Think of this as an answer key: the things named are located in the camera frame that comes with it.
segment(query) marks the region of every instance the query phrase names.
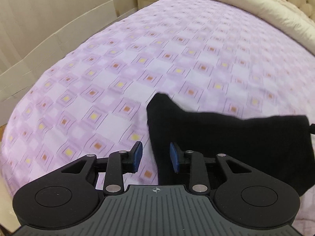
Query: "bed sheet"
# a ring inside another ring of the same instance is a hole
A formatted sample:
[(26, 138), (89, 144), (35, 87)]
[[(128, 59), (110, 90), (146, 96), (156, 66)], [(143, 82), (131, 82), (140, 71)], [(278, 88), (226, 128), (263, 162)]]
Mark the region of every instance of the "bed sheet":
[[(213, 0), (160, 0), (95, 34), (40, 77), (10, 117), (2, 175), (13, 195), (83, 155), (107, 157), (140, 140), (139, 172), (124, 175), (125, 185), (157, 184), (145, 110), (156, 92), (190, 111), (306, 114), (315, 122), (314, 61), (241, 9)], [(103, 181), (100, 175), (97, 187)], [(307, 216), (315, 217), (315, 204), (306, 203)], [(308, 220), (297, 225), (305, 235), (315, 233)]]

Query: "gray gripper base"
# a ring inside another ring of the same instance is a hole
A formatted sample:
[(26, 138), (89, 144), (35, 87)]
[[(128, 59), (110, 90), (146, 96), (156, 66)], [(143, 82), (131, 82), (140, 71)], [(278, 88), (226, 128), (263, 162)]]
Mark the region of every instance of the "gray gripper base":
[(122, 195), (106, 197), (97, 212), (78, 225), (47, 231), (22, 226), (14, 236), (301, 236), (289, 225), (243, 228), (223, 218), (207, 197), (192, 195), (184, 186), (157, 188), (131, 185)]

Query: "purple patterned bed sheet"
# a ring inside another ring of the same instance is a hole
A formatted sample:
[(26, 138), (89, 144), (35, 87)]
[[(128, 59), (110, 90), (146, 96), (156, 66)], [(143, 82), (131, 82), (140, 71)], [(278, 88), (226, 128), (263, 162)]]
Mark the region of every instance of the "purple patterned bed sheet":
[(157, 91), (191, 111), (307, 114), (314, 122), (314, 61), (241, 9), (160, 0), (95, 34), (40, 77), (7, 125), (2, 175), (13, 195), (83, 155), (107, 157), (140, 140), (140, 169), (124, 175), (125, 185), (157, 184), (145, 110)]

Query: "black cloth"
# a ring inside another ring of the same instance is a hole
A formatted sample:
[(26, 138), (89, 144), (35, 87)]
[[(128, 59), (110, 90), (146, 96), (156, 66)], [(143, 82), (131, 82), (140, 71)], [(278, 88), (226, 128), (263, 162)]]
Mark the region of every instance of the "black cloth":
[(300, 196), (315, 184), (306, 116), (241, 120), (213, 112), (185, 112), (161, 93), (149, 102), (147, 116), (160, 185), (182, 184), (171, 164), (171, 142), (204, 157), (228, 154), (289, 184)]

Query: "metal pin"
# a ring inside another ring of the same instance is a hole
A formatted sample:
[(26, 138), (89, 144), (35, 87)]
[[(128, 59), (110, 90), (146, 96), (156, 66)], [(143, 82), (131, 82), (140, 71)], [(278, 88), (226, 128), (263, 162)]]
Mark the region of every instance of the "metal pin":
[(110, 193), (116, 193), (119, 192), (121, 189), (121, 187), (117, 184), (110, 184), (108, 186), (106, 186), (105, 190), (110, 192)]
[(198, 192), (198, 193), (203, 193), (205, 192), (206, 190), (208, 190), (208, 187), (206, 187), (205, 185), (203, 184), (196, 184), (193, 186), (193, 190), (195, 192)]

